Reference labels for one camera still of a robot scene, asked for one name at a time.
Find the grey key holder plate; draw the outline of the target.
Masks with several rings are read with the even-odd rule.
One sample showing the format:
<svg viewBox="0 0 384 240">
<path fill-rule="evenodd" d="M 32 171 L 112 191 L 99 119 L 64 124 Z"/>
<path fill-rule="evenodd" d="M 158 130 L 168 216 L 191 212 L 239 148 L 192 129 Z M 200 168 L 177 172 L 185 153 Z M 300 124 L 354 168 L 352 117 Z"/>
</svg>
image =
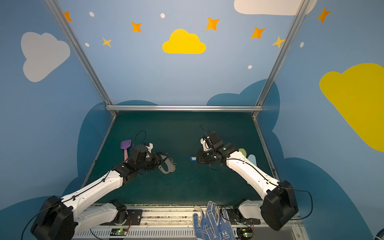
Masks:
<svg viewBox="0 0 384 240">
<path fill-rule="evenodd" d="M 163 173 L 163 174 L 169 174 L 173 173 L 176 171 L 176 164 L 174 163 L 172 158 L 167 158 L 164 160 L 162 164 L 158 166 L 158 169 Z"/>
</svg>

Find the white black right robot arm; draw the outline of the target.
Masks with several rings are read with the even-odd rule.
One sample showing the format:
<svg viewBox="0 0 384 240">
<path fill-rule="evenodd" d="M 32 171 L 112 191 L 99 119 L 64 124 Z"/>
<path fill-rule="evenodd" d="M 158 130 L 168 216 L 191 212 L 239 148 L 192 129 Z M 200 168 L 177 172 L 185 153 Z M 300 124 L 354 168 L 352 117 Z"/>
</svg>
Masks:
<svg viewBox="0 0 384 240">
<path fill-rule="evenodd" d="M 251 161 L 238 148 L 223 142 L 214 143 L 201 139 L 203 148 L 198 151 L 197 161 L 202 164 L 222 163 L 239 174 L 256 190 L 262 203 L 245 200 L 238 206 L 238 211 L 245 219 L 262 219 L 273 230 L 279 231 L 299 211 L 293 186 L 279 182 L 269 176 Z"/>
</svg>

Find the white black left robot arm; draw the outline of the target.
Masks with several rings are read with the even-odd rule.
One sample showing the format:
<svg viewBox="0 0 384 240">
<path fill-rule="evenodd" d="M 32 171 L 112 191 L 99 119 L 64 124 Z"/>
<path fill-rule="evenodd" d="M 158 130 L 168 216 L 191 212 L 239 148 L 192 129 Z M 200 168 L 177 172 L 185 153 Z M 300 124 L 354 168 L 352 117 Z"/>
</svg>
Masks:
<svg viewBox="0 0 384 240">
<path fill-rule="evenodd" d="M 167 154 L 153 153 L 152 148 L 152 144 L 135 146 L 126 160 L 99 179 L 61 198 L 52 196 L 45 200 L 31 219 L 32 235 L 38 240 L 71 240 L 97 225 L 114 221 L 125 212 L 123 204 L 112 202 L 90 211 L 87 208 L 133 180 L 138 173 L 152 171 L 168 162 Z"/>
</svg>

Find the light blue green toy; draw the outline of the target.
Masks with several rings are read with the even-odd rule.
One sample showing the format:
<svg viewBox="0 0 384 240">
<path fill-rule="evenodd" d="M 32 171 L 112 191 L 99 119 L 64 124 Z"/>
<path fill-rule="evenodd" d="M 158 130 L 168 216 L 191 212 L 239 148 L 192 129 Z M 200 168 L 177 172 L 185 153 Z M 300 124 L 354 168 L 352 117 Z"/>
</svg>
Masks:
<svg viewBox="0 0 384 240">
<path fill-rule="evenodd" d="M 256 157 L 254 155 L 247 155 L 247 151 L 243 148 L 240 148 L 239 151 L 251 162 L 253 163 L 255 166 L 257 166 L 257 160 L 256 160 Z"/>
</svg>

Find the blue dotted work glove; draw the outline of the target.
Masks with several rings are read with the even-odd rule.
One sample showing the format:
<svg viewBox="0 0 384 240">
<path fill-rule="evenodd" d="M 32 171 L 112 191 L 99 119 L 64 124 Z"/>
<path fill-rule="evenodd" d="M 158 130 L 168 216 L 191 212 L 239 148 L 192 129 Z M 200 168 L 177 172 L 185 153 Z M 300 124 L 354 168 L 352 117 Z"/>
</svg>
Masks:
<svg viewBox="0 0 384 240">
<path fill-rule="evenodd" d="M 234 231 L 226 209 L 219 210 L 216 203 L 209 201 L 206 211 L 194 206 L 194 234 L 197 240 L 235 240 Z"/>
</svg>

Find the left green circuit board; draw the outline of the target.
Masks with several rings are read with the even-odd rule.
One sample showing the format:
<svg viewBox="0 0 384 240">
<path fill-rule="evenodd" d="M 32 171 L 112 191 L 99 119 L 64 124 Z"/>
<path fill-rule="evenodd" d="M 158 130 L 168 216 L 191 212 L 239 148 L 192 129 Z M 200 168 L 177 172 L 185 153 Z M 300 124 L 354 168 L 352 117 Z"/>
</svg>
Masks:
<svg viewBox="0 0 384 240">
<path fill-rule="evenodd" d="M 128 229 L 112 229 L 110 236 L 123 236 L 125 237 L 128 234 Z"/>
</svg>

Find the green circuit board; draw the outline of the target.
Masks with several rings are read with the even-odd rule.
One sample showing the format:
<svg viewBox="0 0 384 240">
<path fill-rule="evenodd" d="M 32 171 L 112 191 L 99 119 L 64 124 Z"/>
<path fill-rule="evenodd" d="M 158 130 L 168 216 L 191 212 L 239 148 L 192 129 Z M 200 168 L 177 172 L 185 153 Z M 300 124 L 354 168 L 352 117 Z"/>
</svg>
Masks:
<svg viewBox="0 0 384 240">
<path fill-rule="evenodd" d="M 238 240 L 251 240 L 254 236 L 254 232 L 250 228 L 237 228 Z"/>
<path fill-rule="evenodd" d="M 125 237 L 128 234 L 128 229 L 112 229 L 110 236 L 123 236 Z"/>
</svg>

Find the right green circuit board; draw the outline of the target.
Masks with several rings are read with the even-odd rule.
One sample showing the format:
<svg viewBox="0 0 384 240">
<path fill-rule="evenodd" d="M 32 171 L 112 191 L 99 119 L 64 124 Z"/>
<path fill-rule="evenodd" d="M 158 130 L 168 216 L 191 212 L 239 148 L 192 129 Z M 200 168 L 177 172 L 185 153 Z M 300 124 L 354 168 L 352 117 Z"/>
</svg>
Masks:
<svg viewBox="0 0 384 240">
<path fill-rule="evenodd" d="M 254 232 L 250 228 L 237 228 L 238 240 L 251 240 L 254 236 Z"/>
</svg>

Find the aluminium back frame rail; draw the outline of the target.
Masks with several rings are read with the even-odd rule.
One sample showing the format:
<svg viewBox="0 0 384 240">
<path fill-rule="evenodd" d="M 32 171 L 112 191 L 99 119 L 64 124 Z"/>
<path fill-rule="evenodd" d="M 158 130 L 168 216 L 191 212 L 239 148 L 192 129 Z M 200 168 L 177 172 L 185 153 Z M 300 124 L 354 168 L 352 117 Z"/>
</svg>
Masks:
<svg viewBox="0 0 384 240">
<path fill-rule="evenodd" d="M 108 111 L 159 111 L 159 112 L 261 112 L 262 106 L 144 106 L 107 105 Z"/>
</svg>

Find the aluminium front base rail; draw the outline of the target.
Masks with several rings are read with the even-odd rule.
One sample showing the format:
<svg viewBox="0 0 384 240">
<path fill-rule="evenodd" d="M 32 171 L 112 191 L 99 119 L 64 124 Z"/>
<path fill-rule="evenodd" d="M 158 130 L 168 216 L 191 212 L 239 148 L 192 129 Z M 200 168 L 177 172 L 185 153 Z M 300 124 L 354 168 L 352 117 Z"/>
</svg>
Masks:
<svg viewBox="0 0 384 240">
<path fill-rule="evenodd" d="M 193 206 L 127 205 L 129 216 L 125 225 L 103 224 L 86 230 L 76 240 L 194 240 Z M 250 228 L 251 240 L 307 240 L 309 235 L 302 221 L 290 221 L 279 231 L 272 230 L 263 220 L 237 222 L 231 207 L 226 207 L 237 239 L 237 228 Z M 112 229 L 128 229 L 123 236 L 110 236 Z"/>
</svg>

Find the aluminium left corner post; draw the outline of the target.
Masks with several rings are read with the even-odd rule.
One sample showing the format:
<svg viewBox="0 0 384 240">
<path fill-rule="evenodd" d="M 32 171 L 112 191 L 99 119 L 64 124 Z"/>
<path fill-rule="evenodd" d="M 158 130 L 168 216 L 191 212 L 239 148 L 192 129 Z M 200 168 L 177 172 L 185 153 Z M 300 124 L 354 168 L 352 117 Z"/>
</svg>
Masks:
<svg viewBox="0 0 384 240">
<path fill-rule="evenodd" d="M 86 70 L 87 74 L 89 75 L 91 81 L 93 82 L 94 86 L 96 87 L 99 95 L 101 96 L 102 100 L 106 104 L 106 107 L 113 105 L 109 95 L 107 94 L 106 89 L 104 88 L 102 82 L 100 81 L 95 69 L 93 68 L 90 60 L 88 59 L 80 41 L 78 40 L 75 32 L 73 31 L 70 22 L 66 19 L 64 12 L 62 11 L 62 8 L 58 1 L 53 0 L 45 0 L 47 6 L 49 7 L 50 11 L 52 12 L 53 16 L 55 17 L 56 21 L 58 22 L 59 26 L 61 27 L 63 33 L 65 34 L 66 38 L 68 39 L 69 43 L 71 44 L 72 48 L 74 49 L 76 55 L 78 56 L 80 62 L 82 63 L 84 69 Z"/>
</svg>

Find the aluminium corner post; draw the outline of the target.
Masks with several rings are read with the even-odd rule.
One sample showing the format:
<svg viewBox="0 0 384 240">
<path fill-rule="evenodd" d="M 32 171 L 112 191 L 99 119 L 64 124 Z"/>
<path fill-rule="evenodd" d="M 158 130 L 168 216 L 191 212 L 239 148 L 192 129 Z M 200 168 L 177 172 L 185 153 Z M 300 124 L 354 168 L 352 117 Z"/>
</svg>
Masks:
<svg viewBox="0 0 384 240">
<path fill-rule="evenodd" d="M 263 104 L 268 96 L 268 93 L 270 92 L 270 89 L 279 73 L 279 70 L 281 68 L 281 66 L 283 65 L 283 62 L 290 50 L 290 47 L 306 17 L 306 12 L 307 12 L 307 9 L 309 8 L 309 5 L 310 5 L 310 0 L 304 0 L 300 3 L 299 5 L 299 8 L 298 8 L 298 11 L 296 13 L 296 15 L 294 16 L 294 19 L 290 25 L 290 28 L 287 32 L 287 35 L 286 35 L 286 38 L 285 38 L 285 41 L 283 42 L 283 46 L 280 47 L 280 50 L 279 50 L 279 53 L 278 53 L 278 56 L 276 58 L 276 61 L 273 65 L 273 68 L 267 78 L 267 81 L 266 83 L 264 84 L 263 88 L 262 88 L 262 91 L 258 97 L 258 100 L 257 100 L 257 103 L 256 103 L 256 107 L 258 107 L 257 110 L 253 111 L 252 112 L 252 118 L 255 120 L 258 113 L 261 112 L 263 110 Z"/>
<path fill-rule="evenodd" d="M 47 6 L 49 7 L 50 11 L 52 12 L 53 16 L 55 17 L 56 21 L 58 22 L 59 26 L 61 27 L 63 33 L 65 34 L 66 38 L 68 39 L 69 43 L 71 44 L 72 48 L 74 49 L 76 55 L 78 56 L 80 62 L 82 63 L 84 69 L 86 70 L 87 74 L 89 75 L 91 81 L 93 82 L 94 86 L 96 87 L 99 95 L 101 96 L 102 100 L 106 104 L 106 107 L 113 105 L 109 95 L 107 94 L 106 89 L 104 88 L 102 82 L 100 81 L 95 69 L 93 68 L 90 60 L 88 59 L 80 41 L 78 40 L 75 32 L 73 31 L 70 22 L 66 19 L 64 12 L 62 11 L 62 8 L 58 1 L 53 0 L 45 0 Z"/>
</svg>

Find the aluminium right corner post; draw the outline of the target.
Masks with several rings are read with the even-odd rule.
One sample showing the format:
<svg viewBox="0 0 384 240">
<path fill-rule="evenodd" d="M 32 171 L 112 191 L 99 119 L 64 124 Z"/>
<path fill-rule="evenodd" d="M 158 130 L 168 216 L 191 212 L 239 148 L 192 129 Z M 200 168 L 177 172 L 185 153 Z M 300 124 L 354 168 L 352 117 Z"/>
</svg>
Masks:
<svg viewBox="0 0 384 240">
<path fill-rule="evenodd" d="M 296 15 L 294 16 L 294 19 L 290 25 L 290 28 L 287 32 L 287 35 L 286 35 L 286 38 L 285 38 L 285 41 L 283 42 L 283 46 L 280 47 L 280 50 L 279 50 L 279 53 L 278 53 L 278 56 L 276 58 L 276 61 L 273 65 L 273 68 L 267 78 L 267 81 L 266 83 L 264 84 L 263 88 L 262 88 L 262 91 L 258 97 L 258 100 L 257 100 L 257 103 L 256 103 L 256 107 L 258 107 L 257 110 L 253 111 L 252 112 L 252 118 L 255 120 L 258 113 L 261 112 L 263 110 L 263 104 L 268 96 L 268 93 L 270 92 L 270 89 L 279 73 L 279 70 L 281 68 L 281 66 L 283 65 L 283 62 L 290 50 L 290 47 L 306 17 L 306 12 L 307 12 L 307 9 L 309 8 L 309 5 L 310 5 L 310 0 L 304 0 L 300 3 L 299 5 L 299 8 L 298 8 L 298 11 L 296 13 Z"/>
</svg>

